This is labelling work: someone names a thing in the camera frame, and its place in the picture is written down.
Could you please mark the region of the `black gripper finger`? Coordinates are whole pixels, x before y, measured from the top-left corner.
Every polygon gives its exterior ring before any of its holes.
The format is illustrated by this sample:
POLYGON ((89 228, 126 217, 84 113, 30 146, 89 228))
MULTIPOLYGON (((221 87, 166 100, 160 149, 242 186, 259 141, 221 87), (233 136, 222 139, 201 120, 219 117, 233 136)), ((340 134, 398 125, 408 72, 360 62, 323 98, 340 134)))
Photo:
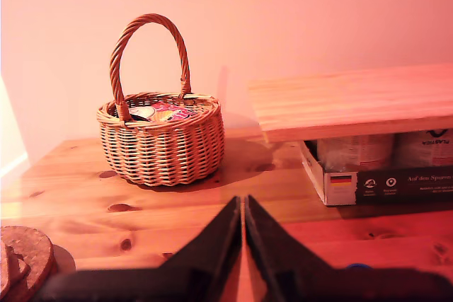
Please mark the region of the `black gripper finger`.
POLYGON ((161 268, 167 279, 166 301, 219 301, 242 244, 241 200, 222 210, 161 268))
POLYGON ((293 238, 251 195, 245 198, 246 243, 258 301, 330 301, 323 286, 333 268, 293 238))

